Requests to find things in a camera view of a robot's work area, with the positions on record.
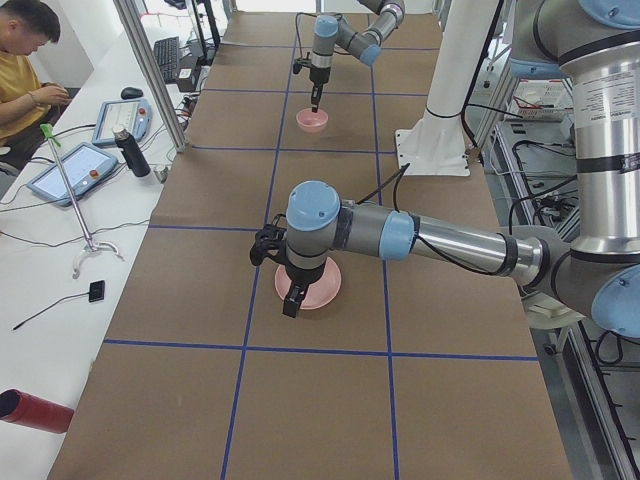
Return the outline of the man in yellow shirt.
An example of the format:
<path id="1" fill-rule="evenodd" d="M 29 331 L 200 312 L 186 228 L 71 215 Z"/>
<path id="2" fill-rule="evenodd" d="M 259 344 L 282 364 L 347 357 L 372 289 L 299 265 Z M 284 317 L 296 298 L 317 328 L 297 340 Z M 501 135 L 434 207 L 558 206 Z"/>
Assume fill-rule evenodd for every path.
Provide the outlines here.
<path id="1" fill-rule="evenodd" d="M 44 141 L 40 126 L 54 124 L 71 102 L 57 83 L 39 79 L 29 56 L 60 37 L 57 14 L 42 1 L 1 6 L 1 165 L 22 170 Z"/>

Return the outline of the pink plate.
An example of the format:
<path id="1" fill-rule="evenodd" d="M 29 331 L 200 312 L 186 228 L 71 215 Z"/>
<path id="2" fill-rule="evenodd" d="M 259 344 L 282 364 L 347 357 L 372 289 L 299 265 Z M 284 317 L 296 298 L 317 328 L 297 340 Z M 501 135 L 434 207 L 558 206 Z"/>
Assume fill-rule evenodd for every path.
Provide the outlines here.
<path id="1" fill-rule="evenodd" d="M 328 305 L 338 295 L 341 282 L 339 266 L 331 257 L 328 257 L 322 277 L 309 286 L 301 309 L 314 310 Z M 274 283 L 278 296 L 283 300 L 291 286 L 291 279 L 287 276 L 284 266 L 276 269 Z"/>

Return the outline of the black water bottle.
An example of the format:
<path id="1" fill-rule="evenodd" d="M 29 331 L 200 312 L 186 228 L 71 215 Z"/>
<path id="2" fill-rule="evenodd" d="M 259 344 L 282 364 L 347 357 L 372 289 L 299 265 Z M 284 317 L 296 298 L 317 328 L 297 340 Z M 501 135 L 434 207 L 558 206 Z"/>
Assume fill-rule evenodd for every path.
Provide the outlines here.
<path id="1" fill-rule="evenodd" d="M 120 149 L 128 168 L 138 177 L 150 174 L 150 166 L 133 135 L 122 125 L 112 129 L 116 146 Z"/>

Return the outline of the red cylinder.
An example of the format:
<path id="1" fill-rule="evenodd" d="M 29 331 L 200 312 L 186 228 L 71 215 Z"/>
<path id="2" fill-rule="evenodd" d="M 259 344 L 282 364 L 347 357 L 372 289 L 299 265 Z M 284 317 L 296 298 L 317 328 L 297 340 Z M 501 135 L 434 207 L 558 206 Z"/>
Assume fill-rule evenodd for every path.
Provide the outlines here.
<path id="1" fill-rule="evenodd" d="M 49 433 L 65 433 L 74 410 L 16 389 L 1 393 L 1 420 Z"/>

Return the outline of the small black square pad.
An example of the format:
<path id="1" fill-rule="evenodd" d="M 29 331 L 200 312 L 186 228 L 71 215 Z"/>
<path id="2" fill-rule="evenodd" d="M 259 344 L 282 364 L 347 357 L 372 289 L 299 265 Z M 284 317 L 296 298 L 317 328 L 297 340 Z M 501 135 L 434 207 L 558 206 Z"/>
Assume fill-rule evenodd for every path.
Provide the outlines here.
<path id="1" fill-rule="evenodd" d="M 89 285 L 88 301 L 95 303 L 105 298 L 106 282 L 104 280 L 93 281 Z"/>

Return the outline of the teach pendant tablet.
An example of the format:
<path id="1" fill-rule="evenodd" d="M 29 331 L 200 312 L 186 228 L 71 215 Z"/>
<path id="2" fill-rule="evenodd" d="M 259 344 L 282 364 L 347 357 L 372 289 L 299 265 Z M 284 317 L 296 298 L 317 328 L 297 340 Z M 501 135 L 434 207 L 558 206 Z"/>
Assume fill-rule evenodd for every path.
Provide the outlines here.
<path id="1" fill-rule="evenodd" d="M 115 127 L 123 127 L 136 141 L 140 141 L 146 135 L 151 115 L 151 106 L 144 98 L 103 102 L 92 143 L 98 147 L 114 147 Z"/>
<path id="2" fill-rule="evenodd" d="M 86 142 L 64 154 L 61 162 L 77 199 L 105 180 L 118 164 L 114 155 Z M 27 184 L 27 188 L 45 201 L 62 207 L 71 205 L 71 199 L 57 165 L 51 165 L 34 177 Z"/>

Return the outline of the black computer mouse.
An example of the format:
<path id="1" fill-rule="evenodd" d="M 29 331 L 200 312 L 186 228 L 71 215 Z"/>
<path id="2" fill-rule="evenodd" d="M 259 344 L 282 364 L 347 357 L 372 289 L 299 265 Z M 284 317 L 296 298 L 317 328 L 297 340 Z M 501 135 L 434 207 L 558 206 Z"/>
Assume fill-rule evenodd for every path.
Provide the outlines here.
<path id="1" fill-rule="evenodd" d="M 122 100 L 132 100 L 141 98 L 144 95 L 143 91 L 135 87 L 125 87 L 120 92 L 120 98 Z"/>

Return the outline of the aluminium frame post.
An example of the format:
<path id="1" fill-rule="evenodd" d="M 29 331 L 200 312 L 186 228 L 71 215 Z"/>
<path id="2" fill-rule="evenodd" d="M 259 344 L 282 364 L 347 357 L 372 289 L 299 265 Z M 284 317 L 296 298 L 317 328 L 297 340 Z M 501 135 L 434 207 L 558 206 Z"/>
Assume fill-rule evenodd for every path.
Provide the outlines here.
<path id="1" fill-rule="evenodd" d="M 161 77 L 159 67 L 156 64 L 152 47 L 141 23 L 136 4 L 133 0 L 114 0 L 113 3 L 134 56 L 155 100 L 164 127 L 169 133 L 176 152 L 182 153 L 187 146 L 186 137 L 177 119 L 174 105 Z"/>

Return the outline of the metal reacher grabber stick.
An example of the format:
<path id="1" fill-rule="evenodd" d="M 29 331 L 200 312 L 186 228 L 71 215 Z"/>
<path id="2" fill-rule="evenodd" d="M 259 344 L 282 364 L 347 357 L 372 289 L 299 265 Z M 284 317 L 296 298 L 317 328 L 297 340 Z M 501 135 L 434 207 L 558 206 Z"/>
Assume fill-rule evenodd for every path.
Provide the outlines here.
<path id="1" fill-rule="evenodd" d="M 123 254 L 120 252 L 119 247 L 114 244 L 113 242 L 110 241 L 95 241 L 93 238 L 93 234 L 90 232 L 88 225 L 86 224 L 86 221 L 84 219 L 84 216 L 82 214 L 82 211 L 78 205 L 78 201 L 77 201 L 77 197 L 75 194 L 75 191 L 72 187 L 72 184 L 69 180 L 69 177 L 66 173 L 66 170 L 64 168 L 63 162 L 60 159 L 57 149 L 56 149 L 56 145 L 57 145 L 57 140 L 55 139 L 55 136 L 53 134 L 53 127 L 49 124 L 49 123 L 44 123 L 40 125 L 40 129 L 44 135 L 44 138 L 46 140 L 46 142 L 48 143 L 54 162 L 60 172 L 60 176 L 62 179 L 62 182 L 65 186 L 65 190 L 67 193 L 67 196 L 69 198 L 69 200 L 71 201 L 71 206 L 73 207 L 73 210 L 75 212 L 76 218 L 79 222 L 84 240 L 85 240 L 85 246 L 83 247 L 83 249 L 75 256 L 73 263 L 72 263 L 72 278 L 74 280 L 77 280 L 80 277 L 81 274 L 81 266 L 82 263 L 91 257 L 95 257 L 98 256 L 101 252 L 103 251 L 111 251 L 112 253 L 115 254 L 115 256 L 120 259 L 121 261 L 125 260 L 125 257 L 123 256 Z"/>

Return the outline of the near teach pendant tablet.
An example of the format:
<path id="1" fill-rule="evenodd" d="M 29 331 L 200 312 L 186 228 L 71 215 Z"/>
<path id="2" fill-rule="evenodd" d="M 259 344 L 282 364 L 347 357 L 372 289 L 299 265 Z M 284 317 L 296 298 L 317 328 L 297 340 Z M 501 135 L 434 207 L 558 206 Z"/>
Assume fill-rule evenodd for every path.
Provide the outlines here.
<path id="1" fill-rule="evenodd" d="M 64 154 L 61 162 L 77 199 L 105 180 L 118 164 L 114 155 L 86 142 Z M 34 177 L 27 184 L 27 188 L 45 201 L 62 207 L 71 205 L 71 199 L 57 165 L 51 165 Z"/>

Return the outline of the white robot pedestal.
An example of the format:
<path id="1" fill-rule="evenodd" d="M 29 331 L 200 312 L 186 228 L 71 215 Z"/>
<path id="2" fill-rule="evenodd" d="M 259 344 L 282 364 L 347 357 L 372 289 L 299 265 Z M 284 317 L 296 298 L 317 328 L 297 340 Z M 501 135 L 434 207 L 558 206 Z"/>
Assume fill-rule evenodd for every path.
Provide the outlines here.
<path id="1" fill-rule="evenodd" d="M 501 10 L 498 0 L 451 2 L 424 114 L 411 129 L 396 132 L 398 162 L 407 176 L 470 174 L 463 109 Z"/>

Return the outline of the pink bowl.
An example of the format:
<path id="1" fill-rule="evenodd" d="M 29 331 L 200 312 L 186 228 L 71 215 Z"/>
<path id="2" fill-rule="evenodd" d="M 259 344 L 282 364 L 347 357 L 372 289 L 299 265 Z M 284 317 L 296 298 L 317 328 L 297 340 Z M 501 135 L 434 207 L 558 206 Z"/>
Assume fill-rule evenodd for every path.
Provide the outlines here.
<path id="1" fill-rule="evenodd" d="M 326 128 L 328 121 L 329 115 L 322 109 L 314 111 L 311 108 L 305 108 L 296 114 L 296 123 L 299 129 L 306 133 L 322 132 Z"/>

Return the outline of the black keyboard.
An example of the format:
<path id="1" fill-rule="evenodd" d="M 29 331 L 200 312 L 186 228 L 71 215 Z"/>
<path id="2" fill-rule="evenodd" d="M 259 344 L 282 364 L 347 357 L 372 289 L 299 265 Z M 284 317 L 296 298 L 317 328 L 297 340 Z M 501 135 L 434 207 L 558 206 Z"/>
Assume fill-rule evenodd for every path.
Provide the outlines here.
<path id="1" fill-rule="evenodd" d="M 166 84 L 175 83 L 180 60 L 179 38 L 174 36 L 157 40 L 153 45 L 153 55 L 163 81 Z"/>

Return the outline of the far teach pendant tablet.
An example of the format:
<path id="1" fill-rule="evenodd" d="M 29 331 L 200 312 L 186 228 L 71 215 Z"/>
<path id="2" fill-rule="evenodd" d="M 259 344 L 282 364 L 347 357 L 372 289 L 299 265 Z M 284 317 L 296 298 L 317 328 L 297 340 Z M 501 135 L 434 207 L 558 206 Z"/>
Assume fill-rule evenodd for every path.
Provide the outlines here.
<path id="1" fill-rule="evenodd" d="M 98 147 L 114 147 L 115 127 L 123 127 L 136 141 L 140 141 L 146 135 L 151 115 L 151 106 L 144 98 L 103 102 L 92 143 Z"/>

